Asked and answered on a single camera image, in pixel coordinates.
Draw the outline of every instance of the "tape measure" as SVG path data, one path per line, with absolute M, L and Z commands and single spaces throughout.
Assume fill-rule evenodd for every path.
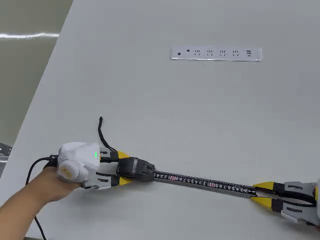
M 225 181 L 211 180 L 201 177 L 187 176 L 177 173 L 158 171 L 146 160 L 137 157 L 122 158 L 118 162 L 117 175 L 141 182 L 161 182 L 182 185 L 191 188 L 225 192 L 242 197 L 256 197 L 254 186 L 240 185 Z

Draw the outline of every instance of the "human arm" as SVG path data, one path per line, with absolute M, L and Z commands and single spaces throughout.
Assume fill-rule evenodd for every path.
M 45 168 L 0 207 L 0 238 L 22 240 L 36 214 L 47 203 L 65 198 L 79 186 L 59 180 L 56 167 Z

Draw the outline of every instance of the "black cable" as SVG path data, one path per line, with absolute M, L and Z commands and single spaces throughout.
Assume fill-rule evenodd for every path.
M 99 138 L 101 140 L 101 142 L 103 143 L 103 145 L 109 149 L 110 151 L 113 151 L 113 152 L 117 152 L 117 150 L 115 150 L 112 146 L 110 146 L 107 141 L 105 140 L 104 138 L 104 135 L 102 134 L 101 132 L 101 125 L 102 125 L 102 121 L 103 121 L 103 118 L 102 116 L 99 118 L 99 125 L 98 125 L 98 134 L 99 134 Z
M 29 169 L 29 172 L 28 172 L 28 175 L 26 177 L 26 181 L 25 181 L 25 185 L 27 186 L 29 184 L 29 180 L 30 180 L 30 177 L 31 177 L 31 173 L 32 173 L 32 170 L 34 169 L 35 165 L 41 161 L 49 161 L 50 158 L 49 157 L 43 157 L 43 158 L 40 158 L 38 160 L 36 160 L 30 167 Z M 42 238 L 43 240 L 47 240 L 46 236 L 45 236 L 45 233 L 44 233 L 44 230 L 42 229 L 41 225 L 40 225 L 40 222 L 38 221 L 37 217 L 35 216 L 34 217 L 34 220 L 35 220 L 35 223 L 37 224 L 40 232 L 41 232 L 41 235 L 42 235 Z

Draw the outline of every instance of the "electrical outlet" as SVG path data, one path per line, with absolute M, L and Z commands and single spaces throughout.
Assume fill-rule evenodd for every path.
M 261 62 L 262 49 L 256 47 L 176 46 L 171 50 L 173 60 L 214 60 Z

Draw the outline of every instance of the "human hand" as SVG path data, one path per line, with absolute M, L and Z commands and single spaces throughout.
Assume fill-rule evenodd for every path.
M 57 168 L 50 166 L 42 170 L 26 188 L 44 205 L 68 196 L 80 183 L 64 182 L 57 176 Z

